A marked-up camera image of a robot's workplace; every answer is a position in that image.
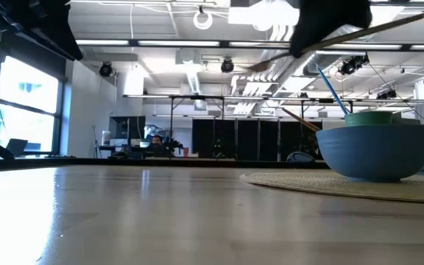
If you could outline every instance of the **person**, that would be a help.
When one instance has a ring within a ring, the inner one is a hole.
[[[172,153],[163,145],[163,138],[159,135],[152,137],[152,142],[150,144],[150,150],[152,151],[152,156],[157,158],[167,158],[172,156]]]
[[[163,145],[163,139],[159,135],[155,135],[152,137],[152,146],[161,146]]]

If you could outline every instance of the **bowl rim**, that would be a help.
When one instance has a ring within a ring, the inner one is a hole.
[[[358,125],[358,126],[345,126],[345,127],[338,127],[338,128],[331,128],[328,130],[320,130],[316,134],[319,135],[320,133],[329,132],[333,130],[356,130],[358,128],[377,128],[377,127],[424,127],[424,124],[371,124],[371,125]]]

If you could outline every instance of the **window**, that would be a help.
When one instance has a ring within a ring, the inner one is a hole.
[[[0,99],[55,113],[57,95],[56,78],[11,57],[1,64]]]
[[[28,140],[28,152],[52,150],[54,117],[0,104],[0,145],[11,138]]]

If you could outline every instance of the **round rug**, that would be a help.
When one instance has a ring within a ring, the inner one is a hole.
[[[252,172],[240,179],[247,183],[317,194],[346,197],[424,202],[424,175],[403,179],[401,183],[350,182],[330,170],[289,170]]]

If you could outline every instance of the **wooden table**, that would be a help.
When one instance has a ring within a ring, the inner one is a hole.
[[[249,171],[0,172],[0,264],[424,264],[424,204],[240,182]]]

